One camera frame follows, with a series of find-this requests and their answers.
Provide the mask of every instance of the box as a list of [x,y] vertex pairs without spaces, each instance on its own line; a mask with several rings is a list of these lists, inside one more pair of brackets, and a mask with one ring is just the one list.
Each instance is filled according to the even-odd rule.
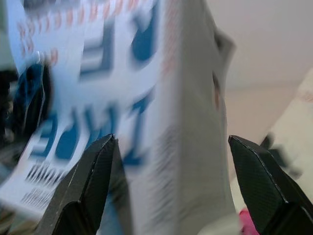
[[[54,99],[0,200],[39,220],[86,147],[115,133],[131,191],[129,234],[197,234],[234,213],[224,105],[233,44],[206,2],[41,2],[7,1],[17,69],[44,54]],[[105,212],[111,228],[99,234],[123,233],[116,213]]]

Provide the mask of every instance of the pink object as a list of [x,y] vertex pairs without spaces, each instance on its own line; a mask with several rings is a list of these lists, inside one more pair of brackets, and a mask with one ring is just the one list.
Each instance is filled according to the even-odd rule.
[[243,225],[242,233],[244,235],[259,235],[259,233],[255,229],[254,223],[247,209],[243,209],[239,213],[239,218]]

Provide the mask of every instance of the printed packaging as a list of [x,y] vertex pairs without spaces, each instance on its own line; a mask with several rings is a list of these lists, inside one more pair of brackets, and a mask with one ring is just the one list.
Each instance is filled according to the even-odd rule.
[[[234,213],[223,99],[233,45],[206,2],[40,2],[7,0],[8,37],[19,73],[38,53],[50,62],[52,110],[0,200],[39,220],[86,147],[114,133],[133,234],[193,235]],[[99,234],[123,234],[116,210],[109,200]]]

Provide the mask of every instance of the blue lettering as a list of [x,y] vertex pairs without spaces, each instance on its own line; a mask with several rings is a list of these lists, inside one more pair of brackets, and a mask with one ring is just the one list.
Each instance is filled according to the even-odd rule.
[[42,132],[40,135],[41,139],[48,139],[48,143],[44,151],[33,150],[31,156],[46,158],[52,148],[55,136],[58,128],[58,117],[56,114],[51,114],[50,117],[43,123]]
[[136,61],[140,63],[147,62],[155,53],[155,40],[157,28],[157,7],[158,2],[152,8],[152,15],[149,26],[144,29],[140,16],[134,17],[133,22],[137,28],[134,40],[132,42],[132,52]]
[[133,135],[133,143],[132,148],[126,154],[124,158],[124,164],[131,165],[131,166],[139,166],[142,165],[143,160],[145,158],[146,153],[139,153],[139,144],[142,137],[142,129],[144,125],[144,112],[148,108],[150,102],[153,98],[153,90],[150,90],[149,93],[140,101],[136,102],[133,107],[131,114],[134,112],[138,113],[135,128],[134,128],[134,135]]
[[69,130],[63,132],[59,139],[55,155],[58,159],[70,160],[73,157],[79,138],[78,117],[72,112],[73,125]]
[[102,61],[100,65],[94,69],[81,69],[80,79],[87,80],[90,79],[89,76],[91,73],[95,72],[111,72],[113,69],[113,43],[114,43],[114,24],[104,24],[103,27],[103,38],[102,42],[98,46],[85,46],[83,51],[83,58],[88,56],[93,56],[95,53],[102,51]]
[[116,128],[117,128],[117,119],[118,119],[118,114],[117,114],[117,108],[114,105],[109,106],[109,108],[105,111],[107,115],[109,116],[108,121],[99,129],[97,129],[94,124],[93,124],[93,118],[92,118],[92,111],[91,108],[87,108],[85,111],[85,119],[86,119],[86,124],[87,128],[90,131],[90,136],[89,140],[87,143],[86,148],[88,148],[94,141],[102,138],[103,136],[107,134],[112,134],[115,133]]

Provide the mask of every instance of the white box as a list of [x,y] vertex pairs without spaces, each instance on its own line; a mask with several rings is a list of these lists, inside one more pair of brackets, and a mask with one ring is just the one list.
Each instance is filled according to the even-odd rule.
[[[131,189],[129,234],[193,235],[234,213],[223,99],[233,46],[206,2],[72,2],[25,12],[19,0],[7,1],[18,71],[37,51],[45,53],[54,100],[50,119],[1,186],[1,201],[40,219],[48,201],[42,199],[53,195],[86,146],[113,132]],[[27,181],[36,164],[55,170],[56,183],[48,182],[51,175]],[[41,195],[23,203],[34,189]]]

